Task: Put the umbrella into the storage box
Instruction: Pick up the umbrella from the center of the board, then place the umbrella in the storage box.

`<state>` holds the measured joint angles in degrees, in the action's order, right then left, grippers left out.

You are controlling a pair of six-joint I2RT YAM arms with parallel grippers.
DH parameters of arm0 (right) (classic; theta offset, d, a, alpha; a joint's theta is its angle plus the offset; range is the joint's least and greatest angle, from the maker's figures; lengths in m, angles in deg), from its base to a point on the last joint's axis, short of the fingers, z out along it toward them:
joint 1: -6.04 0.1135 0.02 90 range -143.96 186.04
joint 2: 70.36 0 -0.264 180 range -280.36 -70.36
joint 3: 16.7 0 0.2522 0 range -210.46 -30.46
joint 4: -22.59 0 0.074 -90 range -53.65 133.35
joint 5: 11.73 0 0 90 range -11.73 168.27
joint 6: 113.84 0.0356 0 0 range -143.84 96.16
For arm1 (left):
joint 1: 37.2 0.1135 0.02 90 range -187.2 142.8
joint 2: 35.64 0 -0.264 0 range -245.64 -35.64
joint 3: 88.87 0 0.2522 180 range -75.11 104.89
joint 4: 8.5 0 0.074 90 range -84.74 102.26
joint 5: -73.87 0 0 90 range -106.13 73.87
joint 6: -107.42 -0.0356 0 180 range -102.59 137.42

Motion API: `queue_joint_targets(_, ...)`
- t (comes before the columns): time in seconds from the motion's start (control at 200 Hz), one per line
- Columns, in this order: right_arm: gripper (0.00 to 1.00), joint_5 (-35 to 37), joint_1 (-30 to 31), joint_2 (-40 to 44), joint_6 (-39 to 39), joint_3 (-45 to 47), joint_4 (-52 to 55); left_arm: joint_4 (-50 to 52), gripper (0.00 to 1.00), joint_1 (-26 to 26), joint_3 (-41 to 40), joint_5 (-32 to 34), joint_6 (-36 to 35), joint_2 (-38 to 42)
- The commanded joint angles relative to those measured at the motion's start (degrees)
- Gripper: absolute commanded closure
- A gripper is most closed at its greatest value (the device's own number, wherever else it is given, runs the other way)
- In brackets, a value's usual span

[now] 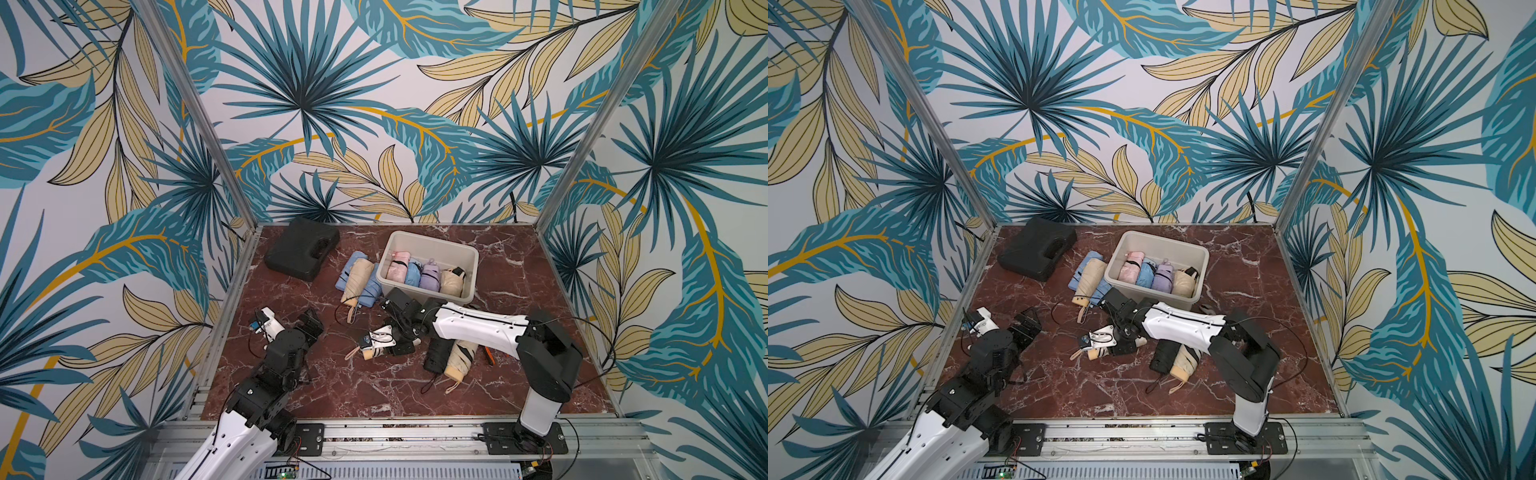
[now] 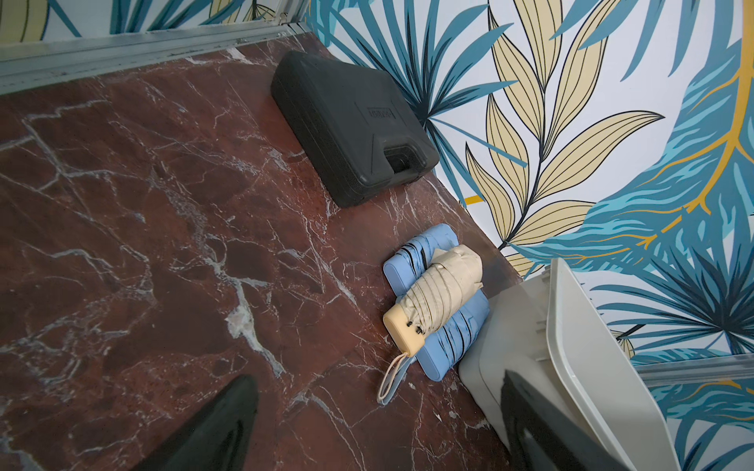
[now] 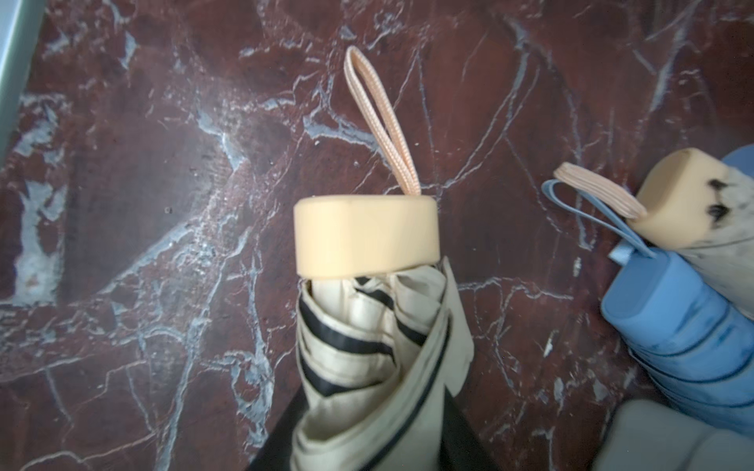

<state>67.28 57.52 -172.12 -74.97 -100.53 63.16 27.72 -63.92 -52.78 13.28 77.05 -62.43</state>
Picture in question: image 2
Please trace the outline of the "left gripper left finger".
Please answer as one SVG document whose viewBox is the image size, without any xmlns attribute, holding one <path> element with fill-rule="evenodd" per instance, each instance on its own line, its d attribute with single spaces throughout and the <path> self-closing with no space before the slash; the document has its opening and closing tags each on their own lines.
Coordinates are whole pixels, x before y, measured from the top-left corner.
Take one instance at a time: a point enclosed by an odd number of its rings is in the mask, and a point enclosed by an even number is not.
<svg viewBox="0 0 754 471">
<path fill-rule="evenodd" d="M 237 376 L 135 469 L 242 470 L 257 410 L 255 379 Z"/>
</svg>

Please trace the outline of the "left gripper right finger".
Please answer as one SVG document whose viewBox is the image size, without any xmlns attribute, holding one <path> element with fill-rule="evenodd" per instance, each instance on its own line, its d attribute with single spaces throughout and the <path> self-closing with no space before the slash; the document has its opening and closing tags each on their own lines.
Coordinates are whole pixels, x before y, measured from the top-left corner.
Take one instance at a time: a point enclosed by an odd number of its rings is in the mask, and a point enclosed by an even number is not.
<svg viewBox="0 0 754 471">
<path fill-rule="evenodd" d="M 504 377 L 501 410 L 515 469 L 626 469 L 624 463 L 512 370 Z"/>
</svg>

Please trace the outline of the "beige plastic storage box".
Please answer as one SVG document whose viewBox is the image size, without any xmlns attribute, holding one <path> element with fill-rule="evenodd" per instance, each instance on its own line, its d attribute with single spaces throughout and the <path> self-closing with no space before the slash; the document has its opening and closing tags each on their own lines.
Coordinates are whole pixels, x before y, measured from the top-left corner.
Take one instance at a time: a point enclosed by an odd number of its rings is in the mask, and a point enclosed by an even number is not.
<svg viewBox="0 0 754 471">
<path fill-rule="evenodd" d="M 459 376 L 508 449 L 503 388 L 516 373 L 627 469 L 681 467 L 658 404 L 565 260 L 490 306 Z"/>
</svg>

